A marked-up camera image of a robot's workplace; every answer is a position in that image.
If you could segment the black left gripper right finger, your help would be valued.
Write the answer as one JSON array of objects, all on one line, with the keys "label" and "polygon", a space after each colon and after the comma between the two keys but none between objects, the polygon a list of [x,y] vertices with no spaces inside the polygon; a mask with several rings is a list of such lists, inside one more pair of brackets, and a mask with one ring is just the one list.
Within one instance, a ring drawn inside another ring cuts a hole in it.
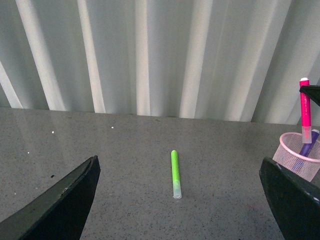
[{"label": "black left gripper right finger", "polygon": [[308,96],[313,102],[320,106],[320,86],[304,85],[301,86],[299,92]]}]

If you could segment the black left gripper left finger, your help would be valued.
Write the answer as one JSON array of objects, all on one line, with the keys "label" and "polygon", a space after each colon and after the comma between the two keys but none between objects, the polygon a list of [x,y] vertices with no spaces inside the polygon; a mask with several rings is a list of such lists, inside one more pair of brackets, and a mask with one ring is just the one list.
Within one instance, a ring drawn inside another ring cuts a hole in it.
[{"label": "black left gripper left finger", "polygon": [[100,177],[92,156],[32,202],[0,223],[2,240],[78,240]]}]

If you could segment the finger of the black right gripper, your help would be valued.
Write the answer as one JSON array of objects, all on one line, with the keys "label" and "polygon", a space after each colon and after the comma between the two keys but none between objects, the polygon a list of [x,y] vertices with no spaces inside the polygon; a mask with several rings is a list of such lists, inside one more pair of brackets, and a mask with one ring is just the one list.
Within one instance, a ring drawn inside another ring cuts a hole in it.
[{"label": "finger of the black right gripper", "polygon": [[320,188],[265,157],[259,178],[269,208],[286,240],[320,238]]}]

